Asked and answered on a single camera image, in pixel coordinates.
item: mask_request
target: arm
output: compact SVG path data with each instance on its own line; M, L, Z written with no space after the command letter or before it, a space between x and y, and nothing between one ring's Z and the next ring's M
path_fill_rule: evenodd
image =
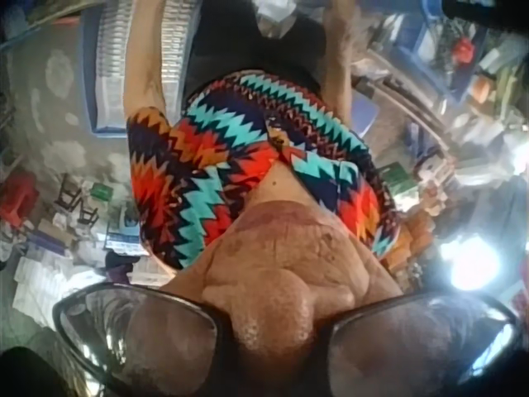
M123 106L127 119L147 107L155 107L165 113L161 78L164 8L165 0L136 0L126 46Z
M351 127L353 91L350 64L352 62L352 20L355 0L333 0L333 7L325 16L326 75L322 97L326 105L348 127Z

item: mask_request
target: eyeglasses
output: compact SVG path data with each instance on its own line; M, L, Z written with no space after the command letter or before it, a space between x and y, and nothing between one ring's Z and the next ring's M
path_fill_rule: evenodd
M57 303L53 317L74 358L118 395L236 395L236 340L214 308L100 284ZM286 395L449 395L505 360L521 338L517 318L481 295L390 299L330 319Z

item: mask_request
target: floor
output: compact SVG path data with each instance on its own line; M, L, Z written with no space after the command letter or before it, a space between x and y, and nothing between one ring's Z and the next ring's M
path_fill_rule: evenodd
M16 108L9 139L14 151L24 155L24 166L36 174L44 200L55 199L63 173L109 184L116 195L126 197L130 192L126 140L96 138L86 128L78 38L77 26L48 26L7 52L2 64L9 79L3 82L10 84ZM357 52L360 59L361 49ZM398 144L405 119L383 98L374 100L381 112L366 141L377 163L385 165L405 158ZM17 262L13 256L0 272L0 351L23 345L51 359L58 346L54 333L11 307Z

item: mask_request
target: red stool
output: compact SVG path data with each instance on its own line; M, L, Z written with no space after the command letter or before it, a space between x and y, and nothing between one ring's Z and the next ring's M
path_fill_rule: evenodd
M22 226L39 198L35 183L36 177L31 172L22 171L9 175L0 188L1 219L14 227Z

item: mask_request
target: nose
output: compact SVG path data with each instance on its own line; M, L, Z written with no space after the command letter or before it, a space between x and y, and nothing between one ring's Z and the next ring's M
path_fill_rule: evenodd
M242 367L257 381L281 384L298 371L314 333L314 297L290 270L254 270L236 286L211 286L203 298L227 312Z

